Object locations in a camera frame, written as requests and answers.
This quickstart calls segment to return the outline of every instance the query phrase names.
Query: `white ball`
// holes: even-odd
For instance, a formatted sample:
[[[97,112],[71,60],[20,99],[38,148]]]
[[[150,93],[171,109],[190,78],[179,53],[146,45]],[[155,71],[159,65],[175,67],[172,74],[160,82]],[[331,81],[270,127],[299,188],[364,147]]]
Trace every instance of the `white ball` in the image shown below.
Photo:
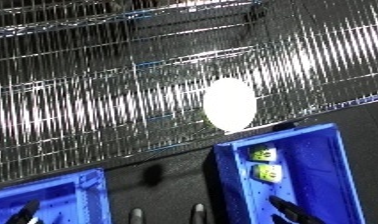
[[[254,91],[233,78],[212,83],[204,95],[203,106],[208,120],[215,127],[229,132],[245,129],[257,113]]]

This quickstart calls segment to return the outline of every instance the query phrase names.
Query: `blue tray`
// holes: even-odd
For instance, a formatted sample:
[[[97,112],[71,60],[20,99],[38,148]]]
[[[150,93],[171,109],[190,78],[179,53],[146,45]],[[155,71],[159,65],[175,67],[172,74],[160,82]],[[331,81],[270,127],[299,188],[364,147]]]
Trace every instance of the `blue tray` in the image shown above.
[[[257,162],[248,160],[249,146],[273,143],[274,164],[283,167],[283,179],[272,184],[250,177]],[[281,214],[270,195],[302,207],[328,224],[365,223],[345,155],[334,124],[291,129],[255,136],[214,147],[231,224],[273,223]]]
[[[0,191],[0,224],[28,201],[39,200],[35,217],[46,224],[111,223],[103,171],[92,169]]]

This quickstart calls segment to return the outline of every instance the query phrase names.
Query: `metal grating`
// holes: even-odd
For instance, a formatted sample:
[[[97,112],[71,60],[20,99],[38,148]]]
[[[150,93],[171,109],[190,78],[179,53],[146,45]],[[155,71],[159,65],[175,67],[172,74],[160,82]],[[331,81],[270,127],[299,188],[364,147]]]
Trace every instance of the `metal grating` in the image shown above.
[[[0,0],[0,182],[221,136],[227,76],[252,127],[378,100],[378,0]]]

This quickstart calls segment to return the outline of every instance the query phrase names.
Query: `gray floor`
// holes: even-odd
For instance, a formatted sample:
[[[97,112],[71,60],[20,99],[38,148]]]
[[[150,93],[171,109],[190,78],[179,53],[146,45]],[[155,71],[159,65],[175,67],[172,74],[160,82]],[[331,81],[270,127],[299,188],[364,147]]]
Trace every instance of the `gray floor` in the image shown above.
[[[367,223],[378,224],[378,103],[323,114],[300,125],[337,123],[347,150]],[[114,223],[144,209],[149,224],[189,223],[190,209],[204,203],[209,223],[227,223],[225,203],[209,148],[107,170]]]

